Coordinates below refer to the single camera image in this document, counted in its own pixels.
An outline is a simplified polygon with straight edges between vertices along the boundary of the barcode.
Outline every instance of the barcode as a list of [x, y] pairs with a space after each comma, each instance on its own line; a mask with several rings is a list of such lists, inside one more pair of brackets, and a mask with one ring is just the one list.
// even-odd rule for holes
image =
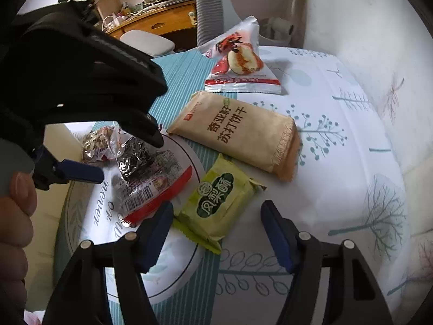
[[142, 206], [146, 201], [153, 197], [152, 190], [149, 186], [144, 186], [142, 190], [138, 191], [133, 196], [125, 199], [124, 205], [126, 207], [127, 212], [131, 212], [137, 207]]

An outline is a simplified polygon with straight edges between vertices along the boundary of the teal striped tablecloth section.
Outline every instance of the teal striped tablecloth section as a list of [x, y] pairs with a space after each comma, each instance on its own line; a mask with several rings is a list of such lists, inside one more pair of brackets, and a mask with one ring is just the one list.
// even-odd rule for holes
[[[164, 72], [168, 92], [159, 97], [150, 109], [150, 114], [167, 128], [191, 94], [203, 90], [204, 81], [215, 61], [201, 55], [196, 50], [154, 59]], [[223, 93], [236, 98], [236, 93]], [[97, 122], [94, 129], [112, 122]], [[187, 140], [197, 154], [205, 171], [209, 170], [218, 153], [201, 144]], [[189, 282], [176, 294], [165, 301], [153, 305], [160, 325], [209, 325], [214, 305], [217, 284], [219, 256], [206, 251], [204, 257]], [[123, 325], [119, 304], [110, 301], [114, 325]]]

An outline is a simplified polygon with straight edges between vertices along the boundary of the white and red snack package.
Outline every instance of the white and red snack package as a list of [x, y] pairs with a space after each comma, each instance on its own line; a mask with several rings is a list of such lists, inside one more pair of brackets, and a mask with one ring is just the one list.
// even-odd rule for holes
[[212, 93], [281, 94], [280, 81], [258, 55], [257, 19], [249, 16], [226, 33], [198, 47], [217, 60], [204, 89]]

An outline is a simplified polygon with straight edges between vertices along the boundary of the fingernail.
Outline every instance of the fingernail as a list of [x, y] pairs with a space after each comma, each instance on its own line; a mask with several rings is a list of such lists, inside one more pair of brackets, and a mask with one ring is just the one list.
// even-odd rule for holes
[[29, 185], [22, 173], [17, 174], [15, 179], [15, 195], [19, 199], [27, 199], [29, 196]]

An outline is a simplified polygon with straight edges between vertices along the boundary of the drawer handle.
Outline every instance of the drawer handle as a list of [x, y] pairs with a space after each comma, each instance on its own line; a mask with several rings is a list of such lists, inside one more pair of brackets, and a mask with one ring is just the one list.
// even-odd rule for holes
[[191, 20], [191, 24], [192, 25], [197, 25], [197, 21], [195, 19], [195, 13], [194, 12], [188, 12], [188, 16], [190, 16], [190, 20]]
[[157, 23], [157, 24], [154, 24], [151, 28], [152, 29], [157, 29], [157, 28], [164, 27], [164, 25], [165, 25], [165, 23]]

